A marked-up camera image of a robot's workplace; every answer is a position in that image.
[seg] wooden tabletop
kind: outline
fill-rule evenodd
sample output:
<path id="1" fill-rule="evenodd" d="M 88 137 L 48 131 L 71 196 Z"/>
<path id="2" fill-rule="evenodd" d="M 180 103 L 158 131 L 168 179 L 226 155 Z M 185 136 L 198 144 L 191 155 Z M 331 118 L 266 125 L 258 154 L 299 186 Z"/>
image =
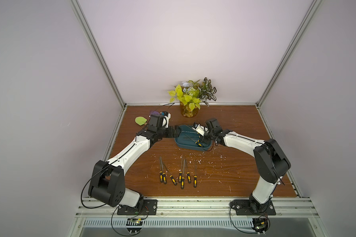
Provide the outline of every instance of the wooden tabletop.
<path id="1" fill-rule="evenodd" d="M 135 123 L 135 118 L 143 116 L 149 119 L 151 110 L 158 106 L 128 106 L 120 126 L 111 157 L 118 154 L 134 138 L 136 132 L 142 129 Z M 168 106 L 157 111 L 165 111 Z M 180 107 L 171 106 L 169 125 L 192 125 L 199 121 L 204 125 L 210 118 L 218 119 L 223 129 L 230 129 L 238 134 L 251 138 L 267 140 L 269 135 L 254 106 L 201 106 L 201 110 L 194 118 L 186 118 L 180 114 Z M 172 175 L 178 180 L 181 166 L 181 157 L 188 162 L 191 177 L 194 177 L 194 164 L 197 159 L 198 185 L 193 187 L 193 182 L 188 183 L 185 176 L 185 188 L 180 184 L 174 186 L 167 174 L 167 184 L 159 179 L 159 156 Z M 143 153 L 129 168 L 125 175 L 126 187 L 142 193 L 144 196 L 233 196 L 248 197 L 255 189 L 259 174 L 255 159 L 237 149 L 214 146 L 211 151 L 196 151 L 179 148 L 173 138 L 164 138 L 156 142 L 148 151 Z M 296 197 L 294 189 L 285 176 L 284 185 L 277 185 L 273 195 L 275 197 Z"/>

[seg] black cable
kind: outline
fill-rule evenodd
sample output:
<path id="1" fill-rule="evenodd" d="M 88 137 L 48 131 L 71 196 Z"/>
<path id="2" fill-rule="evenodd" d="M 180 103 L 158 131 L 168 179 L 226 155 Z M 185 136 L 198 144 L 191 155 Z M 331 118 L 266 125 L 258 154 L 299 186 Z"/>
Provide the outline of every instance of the black cable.
<path id="1" fill-rule="evenodd" d="M 266 227 L 265 227 L 265 232 L 266 232 L 270 228 L 270 220 L 268 218 L 268 215 L 266 215 L 266 214 L 265 214 L 265 216 L 259 216 L 258 219 L 260 219 L 261 217 L 265 217 L 266 218 Z"/>
<path id="2" fill-rule="evenodd" d="M 167 108 L 167 110 L 166 110 L 166 112 L 170 109 L 170 107 L 172 106 L 172 105 L 174 105 L 175 103 L 172 103 L 168 108 Z"/>
<path id="3" fill-rule="evenodd" d="M 272 164 L 273 164 L 273 168 L 274 168 L 274 170 L 275 170 L 276 178 L 279 179 L 279 181 L 282 182 L 282 184 L 283 184 L 284 186 L 286 186 L 285 183 L 282 181 L 282 179 L 278 176 L 276 167 L 274 166 L 274 163 L 273 163 L 273 160 L 272 160 Z"/>
<path id="4" fill-rule="evenodd" d="M 170 105 L 170 106 L 172 106 L 173 104 L 175 104 L 175 103 L 166 103 L 166 104 L 161 105 L 160 107 L 156 108 L 154 111 L 158 110 L 158 109 L 161 108 L 162 106 L 165 106 L 165 105 Z M 149 116 L 149 120 L 148 120 L 147 124 L 146 124 L 142 129 L 144 129 L 144 128 L 149 124 L 149 121 L 150 121 L 150 116 Z"/>
<path id="5" fill-rule="evenodd" d="M 92 178 L 94 178 L 96 175 L 98 175 L 100 172 L 102 172 L 103 170 L 106 171 L 106 169 L 112 165 L 113 163 L 115 163 L 116 161 L 118 161 L 120 158 L 122 158 L 125 154 L 127 154 L 128 151 L 130 151 L 130 149 L 132 149 L 132 147 L 134 146 L 135 144 L 133 143 L 133 145 L 131 146 L 131 148 L 129 148 L 129 150 L 127 150 L 123 155 L 121 155 L 118 159 L 116 159 L 114 162 L 112 162 L 111 164 L 108 164 L 106 167 L 102 168 L 101 170 L 99 170 L 99 172 L 97 172 L 96 174 L 92 175 L 92 177 L 86 182 L 86 184 L 84 185 L 83 189 L 82 189 L 82 192 L 80 193 L 80 202 L 81 204 L 85 207 L 85 208 L 88 208 L 88 209 L 95 209 L 95 208 L 98 208 L 98 207 L 102 207 L 102 206 L 105 206 L 106 204 L 103 204 L 101 206 L 97 206 L 97 207 L 88 207 L 86 206 L 85 204 L 83 204 L 83 191 L 84 189 L 86 188 L 87 184 L 92 180 Z"/>
<path id="6" fill-rule="evenodd" d="M 119 206 L 116 207 L 116 209 L 114 210 L 114 212 L 112 213 L 112 216 L 111 216 L 111 227 L 112 229 L 116 232 L 116 234 L 118 235 L 121 235 L 121 236 L 135 236 L 135 235 L 138 235 L 140 233 L 140 231 L 134 235 L 123 235 L 123 234 L 120 234 L 119 232 L 117 232 L 115 229 L 114 229 L 114 225 L 112 224 L 112 218 L 114 217 L 114 213 L 117 211 L 117 209 L 119 208 Z"/>
<path id="7" fill-rule="evenodd" d="M 145 219 L 148 218 L 148 216 L 149 216 L 149 209 L 148 209 L 147 206 L 145 206 L 145 207 L 146 207 L 146 209 L 147 209 L 148 212 L 147 212 L 147 216 L 146 216 L 145 218 L 142 218 L 142 220 L 145 220 Z M 111 216 L 111 227 L 112 227 L 112 229 L 116 232 L 116 234 L 121 235 L 121 236 L 135 236 L 135 235 L 138 235 L 138 234 L 140 233 L 140 231 L 139 231 L 138 233 L 134 234 L 134 235 L 123 235 L 123 234 L 120 234 L 119 232 L 117 232 L 117 231 L 114 229 L 114 226 L 113 226 L 113 224 L 112 224 L 112 219 L 113 219 L 113 217 L 114 217 L 114 213 L 117 211 L 118 208 L 119 208 L 119 206 L 116 207 L 116 209 L 113 211 L 112 216 Z"/>
<path id="8" fill-rule="evenodd" d="M 235 135 L 235 134 L 228 134 L 228 135 L 235 136 L 235 137 L 240 137 L 240 138 L 244 138 L 244 139 L 250 140 L 250 141 L 252 141 L 252 142 L 256 142 L 256 143 L 261 144 L 261 145 L 263 144 L 263 143 L 261 143 L 261 142 L 258 142 L 258 141 L 255 141 L 255 140 L 251 140 L 251 139 L 246 138 L 246 137 L 243 137 L 243 136 L 238 136 L 238 135 Z"/>
<path id="9" fill-rule="evenodd" d="M 272 199 L 272 197 L 270 197 L 270 198 L 268 199 L 268 201 L 266 202 L 266 207 L 265 207 L 265 210 L 264 210 L 264 211 L 262 211 L 262 212 L 259 212 L 259 213 L 263 213 L 263 212 L 266 212 L 266 211 L 267 211 L 267 209 L 268 209 L 268 206 L 269 206 L 269 203 L 270 203 L 271 199 Z"/>
<path id="10" fill-rule="evenodd" d="M 233 223 L 233 221 L 232 221 L 232 219 L 231 219 L 231 209 L 233 209 L 232 206 L 229 208 L 229 220 L 231 221 L 233 227 L 235 227 L 238 231 L 243 232 L 243 233 L 245 233 L 245 234 L 257 234 L 257 232 L 255 232 L 255 233 L 249 233 L 249 232 L 244 232 L 244 231 L 242 231 L 242 230 L 239 230 L 239 229 L 235 226 L 235 224 Z"/>

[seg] teal tray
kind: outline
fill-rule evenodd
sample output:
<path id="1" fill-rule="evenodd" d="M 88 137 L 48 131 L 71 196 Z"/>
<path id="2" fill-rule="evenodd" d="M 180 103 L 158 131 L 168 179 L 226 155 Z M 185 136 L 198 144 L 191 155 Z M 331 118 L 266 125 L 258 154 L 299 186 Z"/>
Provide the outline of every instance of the teal tray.
<path id="1" fill-rule="evenodd" d="M 212 145 L 211 140 L 204 139 L 202 141 L 202 136 L 200 134 L 197 134 L 188 125 L 181 125 L 179 127 L 181 128 L 181 133 L 180 133 L 179 137 L 176 137 L 174 140 L 180 148 L 190 149 L 190 150 L 201 150 L 201 151 L 207 151 L 207 150 L 211 149 L 211 145 Z M 188 135 L 195 141 L 197 141 L 198 139 L 201 140 L 202 141 L 201 144 L 203 146 L 198 146 L 193 140 L 188 138 L 186 135 Z"/>

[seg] aluminum frame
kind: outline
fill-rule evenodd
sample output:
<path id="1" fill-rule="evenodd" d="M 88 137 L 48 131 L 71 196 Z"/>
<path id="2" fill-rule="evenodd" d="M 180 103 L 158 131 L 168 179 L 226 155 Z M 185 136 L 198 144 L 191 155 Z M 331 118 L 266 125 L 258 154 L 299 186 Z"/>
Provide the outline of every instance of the aluminum frame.
<path id="1" fill-rule="evenodd" d="M 165 105 L 168 103 L 158 103 L 158 102 L 153 102 L 153 103 L 127 103 L 128 106 L 157 106 L 157 105 Z M 255 106 L 255 102 L 213 102 L 213 103 L 208 103 L 209 105 L 253 105 Z"/>
<path id="2" fill-rule="evenodd" d="M 269 127 L 269 125 L 268 125 L 268 122 L 266 121 L 265 116 L 264 116 L 264 114 L 262 113 L 261 109 L 260 109 L 257 105 L 256 105 L 256 109 L 257 109 L 258 113 L 260 114 L 261 120 L 262 120 L 262 122 L 264 123 L 265 128 L 266 128 L 266 130 L 268 131 L 268 134 L 269 134 L 270 138 L 275 139 L 275 137 L 274 137 L 274 135 L 273 135 L 273 132 L 272 132 L 272 130 L 270 129 L 270 127 Z M 301 193 L 301 191 L 300 191 L 300 189 L 299 189 L 297 183 L 295 182 L 295 179 L 294 179 L 294 177 L 293 177 L 293 174 L 291 173 L 290 170 L 288 170 L 286 173 L 287 173 L 287 177 L 289 178 L 291 184 L 293 185 L 294 192 L 297 194 L 298 197 L 301 197 L 301 198 L 302 198 L 302 197 L 303 197 L 303 196 L 302 196 L 302 193 Z"/>
<path id="3" fill-rule="evenodd" d="M 99 60 L 100 66 L 102 67 L 102 69 L 105 73 L 105 76 L 107 77 L 108 82 L 109 82 L 112 90 L 114 91 L 114 94 L 116 95 L 117 100 L 120 103 L 121 108 L 125 109 L 124 100 L 121 97 L 121 94 L 116 86 L 116 83 L 114 81 L 114 78 L 112 77 L 111 72 L 109 71 L 108 65 L 104 60 L 103 54 L 99 49 L 99 45 L 95 40 L 95 37 L 91 31 L 91 28 L 87 22 L 87 19 L 83 13 L 83 10 L 82 10 L 78 0 L 70 0 L 70 3 L 71 3 L 72 9 L 73 9 L 76 17 L 78 18 L 79 23 L 84 31 L 84 34 L 86 35 L 88 42 L 90 43 L 92 49 L 94 50 L 95 55 L 96 55 L 97 59 Z"/>
<path id="4" fill-rule="evenodd" d="M 245 197 L 146 197 L 145 199 L 157 199 L 157 215 L 149 216 L 148 220 L 154 220 L 156 224 L 149 224 L 153 228 L 165 228 L 166 225 L 158 224 L 158 220 L 177 221 L 188 220 L 190 218 L 208 220 L 229 220 L 229 202 L 234 199 L 248 199 Z M 94 198 L 83 198 L 86 206 L 100 206 L 103 203 Z M 317 211 L 313 207 L 310 198 L 272 198 L 273 205 L 277 215 L 269 216 L 269 218 L 307 218 L 312 226 L 312 229 L 317 237 L 328 237 L 322 221 L 320 220 Z M 86 209 L 83 206 L 78 208 L 73 224 L 68 233 L 68 237 L 78 237 L 81 234 L 86 220 L 110 220 L 115 207 L 105 205 L 97 209 Z M 234 210 L 231 210 L 232 221 L 245 221 L 249 218 L 258 216 L 237 216 Z M 117 216 L 114 214 L 114 219 L 125 220 L 129 216 Z M 196 225 L 193 227 L 207 227 L 206 224 Z M 220 228 L 228 228 L 228 224 L 218 226 Z"/>
<path id="5" fill-rule="evenodd" d="M 107 151 L 105 152 L 103 161 L 107 161 L 109 158 L 111 158 L 110 156 L 111 156 L 111 153 L 112 153 L 112 149 L 113 149 L 114 144 L 116 142 L 116 138 L 117 138 L 117 135 L 119 133 L 119 129 L 120 129 L 121 123 L 123 122 L 124 115 L 125 115 L 126 111 L 127 111 L 127 106 L 125 106 L 124 109 L 122 109 L 121 112 L 120 112 L 119 118 L 117 119 L 117 122 L 116 122 L 116 125 L 115 125 L 115 128 L 114 128 L 114 131 L 112 132 L 111 139 L 109 140 Z"/>
<path id="6" fill-rule="evenodd" d="M 301 24 L 299 25 L 299 28 L 295 32 L 294 37 L 289 44 L 289 47 L 286 49 L 285 54 L 283 55 L 280 63 L 278 64 L 278 67 L 276 68 L 272 78 L 270 79 L 268 86 L 266 87 L 265 91 L 262 93 L 261 98 L 256 102 L 256 104 L 259 108 L 265 102 L 266 97 L 268 96 L 271 88 L 274 86 L 275 82 L 277 81 L 277 78 L 279 77 L 282 70 L 285 68 L 287 62 L 289 61 L 290 57 L 294 53 L 299 41 L 301 40 L 304 32 L 306 31 L 307 27 L 309 26 L 313 16 L 317 12 L 322 1 L 323 0 L 313 0 L 313 2 L 311 3 L 311 6 L 308 9 L 308 11 L 306 12 L 306 15 L 303 18 Z"/>

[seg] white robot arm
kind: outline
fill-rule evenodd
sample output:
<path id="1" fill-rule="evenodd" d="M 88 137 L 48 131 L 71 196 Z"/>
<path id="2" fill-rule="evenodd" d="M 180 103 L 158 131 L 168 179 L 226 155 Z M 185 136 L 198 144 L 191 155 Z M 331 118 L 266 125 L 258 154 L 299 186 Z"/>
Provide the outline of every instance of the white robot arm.
<path id="1" fill-rule="evenodd" d="M 110 206 L 122 205 L 139 212 L 143 195 L 125 188 L 124 175 L 141 154 L 162 138 L 180 135 L 178 126 L 169 126 L 170 114 L 162 112 L 151 118 L 133 141 L 107 162 L 98 161 L 93 170 L 89 195 Z M 251 213 L 259 214 L 268 205 L 272 193 L 282 176 L 289 170 L 290 162 L 278 143 L 269 139 L 257 140 L 231 130 L 222 130 L 214 118 L 206 121 L 204 137 L 223 146 L 233 147 L 253 156 L 260 174 L 257 186 L 249 197 Z"/>

